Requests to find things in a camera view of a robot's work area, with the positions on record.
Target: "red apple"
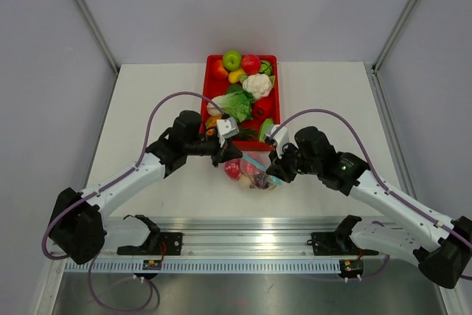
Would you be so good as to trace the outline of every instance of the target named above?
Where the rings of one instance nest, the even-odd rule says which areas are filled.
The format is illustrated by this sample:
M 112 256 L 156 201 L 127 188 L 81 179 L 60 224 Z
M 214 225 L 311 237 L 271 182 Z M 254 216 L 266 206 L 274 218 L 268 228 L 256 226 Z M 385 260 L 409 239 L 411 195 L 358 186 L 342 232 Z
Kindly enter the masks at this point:
M 241 67 L 247 75 L 257 74 L 260 69 L 260 59 L 256 55 L 245 55 Z
M 210 72 L 216 80 L 226 80 L 228 78 L 228 72 L 224 69 L 222 59 L 213 62 Z
M 239 180 L 241 176 L 240 161 L 241 159 L 233 159 L 224 163 L 224 172 L 231 180 Z

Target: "wall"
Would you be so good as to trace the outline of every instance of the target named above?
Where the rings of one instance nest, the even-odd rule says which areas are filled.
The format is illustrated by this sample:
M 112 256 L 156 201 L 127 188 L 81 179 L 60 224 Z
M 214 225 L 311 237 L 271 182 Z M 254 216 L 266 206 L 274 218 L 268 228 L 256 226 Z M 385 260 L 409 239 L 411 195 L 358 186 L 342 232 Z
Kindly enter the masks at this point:
M 114 78 L 71 0 L 0 0 L 2 314 L 28 314 L 41 236 L 83 186 Z
M 381 68 L 418 198 L 451 216 L 469 218 L 471 19 L 471 0 L 421 0 Z M 472 283 L 463 283 L 470 299 Z
M 204 62 L 235 47 L 280 60 L 373 62 L 406 0 L 86 0 L 120 63 Z

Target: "green apple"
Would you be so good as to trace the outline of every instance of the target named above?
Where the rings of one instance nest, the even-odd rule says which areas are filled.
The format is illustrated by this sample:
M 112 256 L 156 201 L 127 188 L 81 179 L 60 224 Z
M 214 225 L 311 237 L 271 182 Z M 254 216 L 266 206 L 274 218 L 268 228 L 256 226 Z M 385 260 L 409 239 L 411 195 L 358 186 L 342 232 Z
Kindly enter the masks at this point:
M 238 70 L 241 67 L 243 56 L 238 51 L 228 51 L 223 56 L 223 65 L 230 72 Z

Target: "red bell pepper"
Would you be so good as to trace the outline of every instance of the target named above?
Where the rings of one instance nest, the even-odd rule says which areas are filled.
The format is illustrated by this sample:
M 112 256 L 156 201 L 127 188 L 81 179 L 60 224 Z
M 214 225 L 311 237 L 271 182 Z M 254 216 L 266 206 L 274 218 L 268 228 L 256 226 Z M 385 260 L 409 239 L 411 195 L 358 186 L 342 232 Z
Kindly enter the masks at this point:
M 264 121 L 271 116 L 273 109 L 274 101 L 269 97 L 263 97 L 262 99 L 256 101 L 252 107 L 252 115 L 254 118 Z

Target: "table top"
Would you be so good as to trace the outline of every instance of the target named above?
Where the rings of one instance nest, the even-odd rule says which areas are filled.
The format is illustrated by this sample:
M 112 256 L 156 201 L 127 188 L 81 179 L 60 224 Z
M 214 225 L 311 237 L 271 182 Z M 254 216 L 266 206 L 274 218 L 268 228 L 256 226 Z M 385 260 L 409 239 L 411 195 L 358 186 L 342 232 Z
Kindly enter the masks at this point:
M 307 108 L 326 108 L 346 118 L 366 145 L 379 173 L 399 186 L 363 63 L 284 63 L 278 65 L 281 120 Z M 88 185 L 100 183 L 139 156 L 145 127 L 154 106 L 176 91 L 201 92 L 205 64 L 125 64 L 121 67 L 94 157 Z M 177 97 L 157 112 L 150 142 L 184 109 L 200 111 L 195 97 Z M 344 125 L 325 114 L 306 114 L 288 125 L 291 138 L 315 125 L 336 150 L 362 156 Z M 272 191 L 247 190 L 229 180 L 207 157 L 187 164 L 150 185 L 118 208 L 113 216 L 145 214 L 176 218 L 309 218 L 347 214 L 379 215 L 373 208 L 327 189 L 315 176 L 297 176 Z

